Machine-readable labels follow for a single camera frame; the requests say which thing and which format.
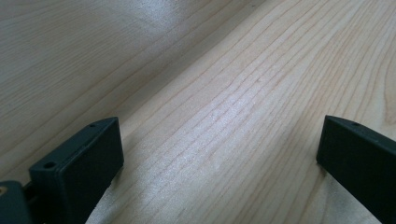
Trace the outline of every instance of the wood grain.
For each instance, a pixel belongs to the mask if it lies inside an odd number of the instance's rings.
[[[120,118],[88,223],[378,223],[316,164],[324,115],[396,139],[392,0],[1,1],[0,179]]]

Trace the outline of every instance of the hole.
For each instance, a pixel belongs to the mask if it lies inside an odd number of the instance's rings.
[[[5,194],[6,192],[7,192],[7,187],[0,186],[0,196],[2,196],[3,194]]]
[[[44,164],[44,168],[46,168],[46,169],[53,168],[54,166],[56,166],[56,163],[53,161],[49,161],[46,164]]]

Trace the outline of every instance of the light wood tabletop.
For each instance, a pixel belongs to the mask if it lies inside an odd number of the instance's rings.
[[[325,115],[396,139],[394,0],[3,0],[0,36],[0,180],[119,117],[88,223],[378,223],[316,154]]]

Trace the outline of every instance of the wooden surface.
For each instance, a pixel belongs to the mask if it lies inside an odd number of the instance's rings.
[[[3,0],[0,179],[118,116],[125,165],[88,223],[377,223],[315,157],[326,114],[396,139],[395,10]]]

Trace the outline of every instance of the wooden table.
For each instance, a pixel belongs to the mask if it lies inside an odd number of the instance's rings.
[[[377,223],[316,163],[326,114],[396,138],[393,0],[0,3],[0,177],[120,118],[88,223]]]

